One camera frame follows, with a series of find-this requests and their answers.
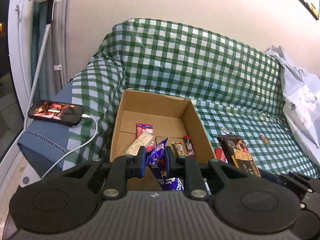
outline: smartphone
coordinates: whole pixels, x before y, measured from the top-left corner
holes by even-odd
[[[47,122],[56,122],[67,126],[78,125],[83,114],[83,107],[80,105],[65,104],[40,100],[29,110],[29,118]]]

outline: red snack wrapper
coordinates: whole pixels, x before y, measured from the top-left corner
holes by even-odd
[[[187,149],[188,149],[188,156],[190,157],[196,157],[196,154],[192,148],[192,144],[191,144],[191,137],[189,135],[184,135],[183,136],[186,145],[187,145]]]
[[[260,134],[259,137],[261,138],[261,140],[262,140],[265,144],[269,144],[269,140],[268,140],[267,138],[265,138],[262,134]]]
[[[216,155],[216,157],[217,157],[218,160],[221,160],[221,161],[223,161],[223,162],[226,162],[226,156],[224,155],[224,152],[223,152],[223,150],[222,150],[221,148],[216,147],[216,148],[214,149],[214,153],[215,153],[215,155]]]
[[[153,125],[145,123],[136,123],[136,138],[140,136],[143,132],[147,132],[153,135]],[[155,142],[152,141],[150,145],[146,148],[146,151],[150,151],[155,146]]]

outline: sofa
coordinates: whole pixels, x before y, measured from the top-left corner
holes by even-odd
[[[318,166],[302,152],[284,117],[276,59],[208,30],[141,18],[115,25],[86,69],[52,98],[84,106],[84,112],[99,124],[98,136],[58,163],[56,170],[98,156],[108,160],[124,89],[189,98],[213,148],[219,146],[215,137],[223,134],[224,126],[244,138],[256,165],[265,171],[319,175]],[[42,175],[93,132],[94,123],[87,119],[72,128],[33,121],[18,145]]]

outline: checkered fabric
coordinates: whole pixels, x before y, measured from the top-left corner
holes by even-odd
[[[277,61],[246,44],[162,20],[131,19],[115,25],[87,69],[74,79],[72,102],[100,118],[100,136],[71,162],[93,156],[110,138],[123,89],[189,98],[213,147],[219,146],[214,137],[223,134],[220,128],[225,126],[245,139],[258,167],[318,176],[318,167],[294,141],[283,115]],[[79,144],[89,137],[85,125],[73,129],[70,140]]]

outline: cardboard box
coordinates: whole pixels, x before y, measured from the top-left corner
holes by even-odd
[[[193,107],[186,98],[159,95],[135,90],[125,90],[119,105],[112,137],[110,161],[120,156],[136,139],[136,123],[153,125],[156,144],[168,137],[167,146],[177,152],[172,142],[181,141],[187,153],[183,136],[191,137],[193,150],[198,162],[207,163],[215,158],[204,127]],[[152,173],[146,168],[143,179],[129,179],[128,189],[161,190]]]

